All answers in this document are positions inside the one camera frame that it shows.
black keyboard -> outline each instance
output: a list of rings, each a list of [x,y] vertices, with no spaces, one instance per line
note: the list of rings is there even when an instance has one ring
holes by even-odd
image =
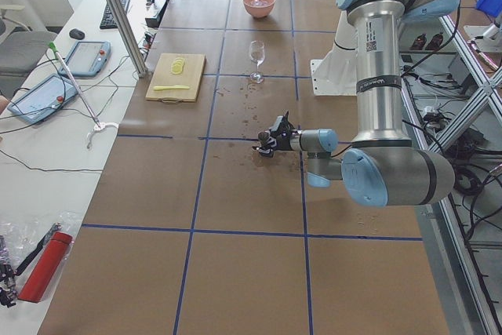
[[[124,7],[125,12],[127,13],[127,10],[129,8],[129,3],[131,2],[131,0],[120,0],[120,2]],[[103,19],[101,19],[100,29],[115,29],[115,28],[117,28],[117,23],[115,22],[115,19],[111,14],[110,6],[107,4],[107,6],[104,7]]]

bowl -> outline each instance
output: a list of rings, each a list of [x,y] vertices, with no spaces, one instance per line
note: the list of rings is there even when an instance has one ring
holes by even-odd
[[[256,19],[268,15],[274,8],[275,0],[242,0],[247,13]]]

computer mouse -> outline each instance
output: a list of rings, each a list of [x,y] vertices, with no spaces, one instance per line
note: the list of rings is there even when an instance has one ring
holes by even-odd
[[[72,37],[74,39],[84,39],[85,33],[83,31],[80,31],[79,29],[71,29],[70,30],[70,37]]]

red tool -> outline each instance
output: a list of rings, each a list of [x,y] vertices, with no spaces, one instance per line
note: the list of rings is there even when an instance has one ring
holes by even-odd
[[[40,302],[72,239],[66,233],[60,231],[54,233],[26,284],[24,284],[23,290],[17,297],[19,300]]]

office chair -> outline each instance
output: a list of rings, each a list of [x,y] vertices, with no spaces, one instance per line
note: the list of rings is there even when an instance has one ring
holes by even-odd
[[[5,16],[7,11],[20,11],[22,5],[0,5],[0,35],[5,33],[8,20],[23,31],[10,34],[0,43],[0,90],[7,98],[12,98],[16,89],[19,89],[26,77],[35,68],[48,49],[49,42],[53,41],[57,34],[51,31],[30,31],[30,29],[15,20]]]

